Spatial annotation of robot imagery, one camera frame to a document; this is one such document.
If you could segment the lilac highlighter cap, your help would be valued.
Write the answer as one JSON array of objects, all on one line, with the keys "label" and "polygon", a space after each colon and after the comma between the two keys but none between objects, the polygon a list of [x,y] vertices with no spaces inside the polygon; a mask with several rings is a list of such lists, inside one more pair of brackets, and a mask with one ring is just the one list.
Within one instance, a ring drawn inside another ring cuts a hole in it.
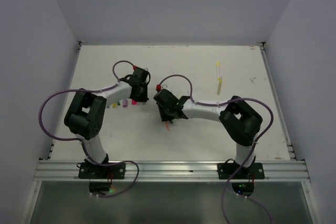
[{"label": "lilac highlighter cap", "polygon": [[127,108],[128,107],[128,99],[124,99],[123,100],[122,106],[123,106],[123,108]]}]

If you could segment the olive clear pen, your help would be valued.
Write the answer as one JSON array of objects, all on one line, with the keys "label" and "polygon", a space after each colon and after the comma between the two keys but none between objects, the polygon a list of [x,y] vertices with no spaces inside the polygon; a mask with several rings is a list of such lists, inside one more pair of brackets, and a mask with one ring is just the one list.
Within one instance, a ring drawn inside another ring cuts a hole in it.
[{"label": "olive clear pen", "polygon": [[217,95],[220,95],[223,79],[222,79],[222,77],[219,77],[217,80],[218,80]]}]

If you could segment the yellow cap clear pen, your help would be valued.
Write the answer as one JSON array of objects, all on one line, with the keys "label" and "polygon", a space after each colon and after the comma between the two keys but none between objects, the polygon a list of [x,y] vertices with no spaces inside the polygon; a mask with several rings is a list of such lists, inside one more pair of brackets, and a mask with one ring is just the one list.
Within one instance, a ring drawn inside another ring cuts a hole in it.
[{"label": "yellow cap clear pen", "polygon": [[221,78],[221,74],[220,74],[220,62],[218,61],[217,63],[216,63],[216,75],[217,75],[217,80],[219,81],[220,80],[220,78]]}]

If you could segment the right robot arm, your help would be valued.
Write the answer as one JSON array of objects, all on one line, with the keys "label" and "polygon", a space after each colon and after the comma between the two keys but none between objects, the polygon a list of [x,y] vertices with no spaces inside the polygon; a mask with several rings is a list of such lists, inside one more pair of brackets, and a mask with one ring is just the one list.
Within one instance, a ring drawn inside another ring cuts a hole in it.
[{"label": "right robot arm", "polygon": [[161,120],[204,119],[221,123],[231,139],[236,143],[234,172],[246,178],[253,171],[255,154],[251,151],[253,142],[260,131],[262,117],[249,104],[233,96],[225,105],[199,105],[190,96],[177,98],[171,91],[162,89],[154,96]]}]

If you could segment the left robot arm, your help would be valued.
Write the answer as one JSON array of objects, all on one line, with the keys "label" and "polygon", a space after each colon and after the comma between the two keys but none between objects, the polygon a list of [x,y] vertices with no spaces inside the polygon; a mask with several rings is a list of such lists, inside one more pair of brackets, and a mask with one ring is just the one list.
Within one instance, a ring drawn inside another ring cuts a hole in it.
[{"label": "left robot arm", "polygon": [[151,75],[146,69],[134,67],[133,73],[120,79],[112,87],[99,91],[76,91],[64,124],[81,142],[86,160],[92,163],[90,171],[97,178],[109,172],[108,155],[103,149],[99,132],[103,125],[106,108],[125,99],[135,102],[148,101],[148,84]]}]

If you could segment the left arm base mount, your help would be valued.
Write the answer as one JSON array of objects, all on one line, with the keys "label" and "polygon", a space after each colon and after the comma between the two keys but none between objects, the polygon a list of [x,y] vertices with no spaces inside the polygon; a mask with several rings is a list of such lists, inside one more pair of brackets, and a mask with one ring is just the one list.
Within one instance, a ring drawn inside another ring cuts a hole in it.
[{"label": "left arm base mount", "polygon": [[94,165],[88,161],[77,163],[78,178],[89,180],[89,191],[96,197],[113,194],[112,181],[124,179],[125,163],[113,166]]}]

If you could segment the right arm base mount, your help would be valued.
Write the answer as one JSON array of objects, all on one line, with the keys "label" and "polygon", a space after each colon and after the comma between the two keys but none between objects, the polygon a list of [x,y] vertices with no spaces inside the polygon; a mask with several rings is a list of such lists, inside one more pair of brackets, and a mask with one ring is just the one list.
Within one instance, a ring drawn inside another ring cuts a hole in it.
[{"label": "right arm base mount", "polygon": [[[239,165],[232,158],[224,163],[217,164],[217,173],[219,179],[229,179],[230,176],[239,168]],[[232,190],[242,196],[249,197],[255,189],[255,180],[265,179],[265,173],[262,163],[253,161],[250,167],[241,168],[231,180]]]}]

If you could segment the aluminium front rail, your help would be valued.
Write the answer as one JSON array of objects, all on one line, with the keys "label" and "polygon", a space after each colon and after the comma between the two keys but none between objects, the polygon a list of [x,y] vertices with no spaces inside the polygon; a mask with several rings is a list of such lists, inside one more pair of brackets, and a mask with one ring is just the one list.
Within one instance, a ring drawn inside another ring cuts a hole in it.
[{"label": "aluminium front rail", "polygon": [[[79,161],[39,161],[33,179],[41,182],[80,181]],[[137,161],[140,172],[137,182],[220,182],[217,161]],[[264,161],[264,179],[255,182],[308,182],[304,161]]]}]

